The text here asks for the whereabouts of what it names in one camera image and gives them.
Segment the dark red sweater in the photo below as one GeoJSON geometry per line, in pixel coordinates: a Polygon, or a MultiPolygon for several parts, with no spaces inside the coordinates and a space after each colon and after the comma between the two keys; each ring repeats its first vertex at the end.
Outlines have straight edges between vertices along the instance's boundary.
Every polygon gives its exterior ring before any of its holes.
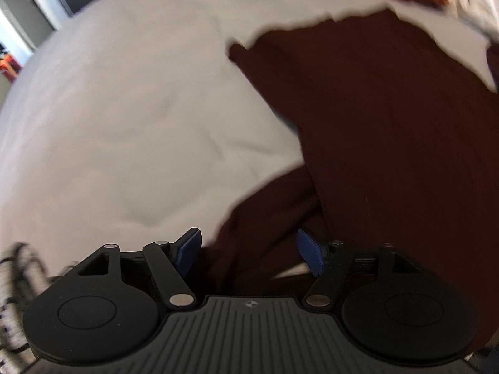
{"type": "Polygon", "coordinates": [[[262,290],[298,265],[296,234],[360,250],[391,243],[498,327],[498,96],[389,9],[233,44],[230,60],[297,129],[304,164],[238,205],[211,275],[262,290]]]}

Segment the grey bed sheet mattress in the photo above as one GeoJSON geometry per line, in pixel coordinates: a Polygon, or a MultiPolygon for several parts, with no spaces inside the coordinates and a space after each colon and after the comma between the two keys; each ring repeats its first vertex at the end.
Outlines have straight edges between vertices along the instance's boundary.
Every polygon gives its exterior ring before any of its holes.
{"type": "Polygon", "coordinates": [[[486,84],[486,36],[399,0],[97,0],[38,49],[1,110],[1,245],[52,274],[101,245],[139,250],[302,162],[298,138],[228,60],[231,41],[391,8],[486,84]]]}

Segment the grey striped folded garment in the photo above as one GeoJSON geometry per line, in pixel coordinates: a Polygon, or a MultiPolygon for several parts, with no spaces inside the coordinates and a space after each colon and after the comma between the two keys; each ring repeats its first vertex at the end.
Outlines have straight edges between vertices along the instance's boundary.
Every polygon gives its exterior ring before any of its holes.
{"type": "Polygon", "coordinates": [[[27,243],[16,242],[1,254],[2,373],[21,373],[36,360],[25,337],[23,316],[31,301],[56,280],[27,243]]]}

